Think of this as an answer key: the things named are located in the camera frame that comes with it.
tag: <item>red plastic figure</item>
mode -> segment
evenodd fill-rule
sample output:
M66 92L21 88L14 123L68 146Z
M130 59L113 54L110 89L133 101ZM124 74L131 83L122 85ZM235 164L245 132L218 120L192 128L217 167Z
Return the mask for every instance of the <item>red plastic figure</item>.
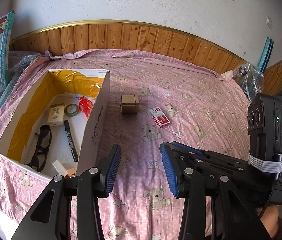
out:
M89 112L91 112L93 103L89 99L86 99L84 97L80 97L79 100L80 100L79 102L80 112L84 111L86 118L89 118L88 110Z

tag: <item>silver bolt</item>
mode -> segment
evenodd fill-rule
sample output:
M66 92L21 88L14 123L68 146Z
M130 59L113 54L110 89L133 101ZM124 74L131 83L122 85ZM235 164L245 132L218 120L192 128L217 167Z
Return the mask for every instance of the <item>silver bolt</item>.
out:
M89 169L89 173L91 173L91 174L95 174L95 173L98 173L98 168L91 168L91 169Z
M54 176L53 180L55 182L61 181L62 180L62 176L61 175L56 175L56 176Z
M229 178L228 178L227 176L222 175L222 176L220 177L220 180L223 181L223 182L228 182L228 181L229 181Z
M192 173L193 173L193 170L192 170L191 168L185 168L185 169L184 169L184 172L185 172L186 174L192 174Z

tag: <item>pink bedspread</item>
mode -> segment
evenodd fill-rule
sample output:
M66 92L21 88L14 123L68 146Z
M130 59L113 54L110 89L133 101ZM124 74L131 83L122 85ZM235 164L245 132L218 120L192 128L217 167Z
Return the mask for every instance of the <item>pink bedspread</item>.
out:
M220 76L190 63L142 51L100 49L54 60L38 58L22 74L0 110L0 137L29 87L51 68L110 70L110 104L98 158L107 156L113 143L121 146L122 158L113 192L107 199L99 199L108 239L177 239L184 201L175 199L169 191L159 152L162 142L178 141L247 160L249 102L231 80L231 73ZM121 115L122 94L139 95L137 115ZM156 127L148 114L149 108L157 106L171 122L162 128ZM0 157L0 209L12 220L22 220L45 186ZM209 197L206 200L208 235L211 212ZM72 239L76 239L75 221L73 198Z

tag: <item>yellow tape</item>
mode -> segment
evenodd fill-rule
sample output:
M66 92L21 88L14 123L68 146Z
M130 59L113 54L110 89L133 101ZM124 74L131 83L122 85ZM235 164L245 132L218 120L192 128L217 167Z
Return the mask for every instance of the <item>yellow tape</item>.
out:
M68 69L48 72L34 92L25 113L22 114L18 121L7 157L20 162L23 149L26 147L31 135L32 127L54 96L67 92L96 98L103 81L104 78L86 77L80 72Z

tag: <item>gold trim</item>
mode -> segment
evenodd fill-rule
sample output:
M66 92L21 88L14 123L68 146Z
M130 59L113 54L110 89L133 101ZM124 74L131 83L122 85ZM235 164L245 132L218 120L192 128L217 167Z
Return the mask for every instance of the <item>gold trim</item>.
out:
M178 30L178 29L174 29L174 28L171 28L171 27L154 24L154 23L129 21L129 20L85 20L85 21L77 21L77 22L69 22L69 23L62 23L62 24L52 25L50 27L46 27L46 28L43 28L43 29L40 29L40 30L37 30L37 31L33 31L33 32L30 32L30 33L24 34L24 35L22 35L22 36L20 36L18 38L15 38L14 40L12 40L10 42L10 44L13 44L16 41L22 40L24 38L30 37L30 36L35 35L35 34L39 34L39 33L42 33L42 32L47 32L47 31L51 31L51 30L55 30L55 29L59 29L59 28L64 28L64 27L77 26L77 25L86 25L86 24L117 24L117 23L120 23L120 24L133 24L133 25L139 25L139 26L158 28L158 29L162 29L162 30L165 30L165 31L182 34L182 35L188 36L190 38L206 42L206 43L208 43L208 44L210 44L210 45L212 45L214 47L217 47L218 49L223 50L224 52L230 54L231 56L236 57L237 59L239 59L239 60L241 60L243 62L247 62L243 58L241 58L238 55L234 54L233 52L231 52L231 51L221 47L220 45L215 44L215 43L213 43L211 41L208 41L208 40L206 40L204 38L201 38L199 36L196 36L194 34L187 33L187 32L184 32L184 31L181 31L181 30Z

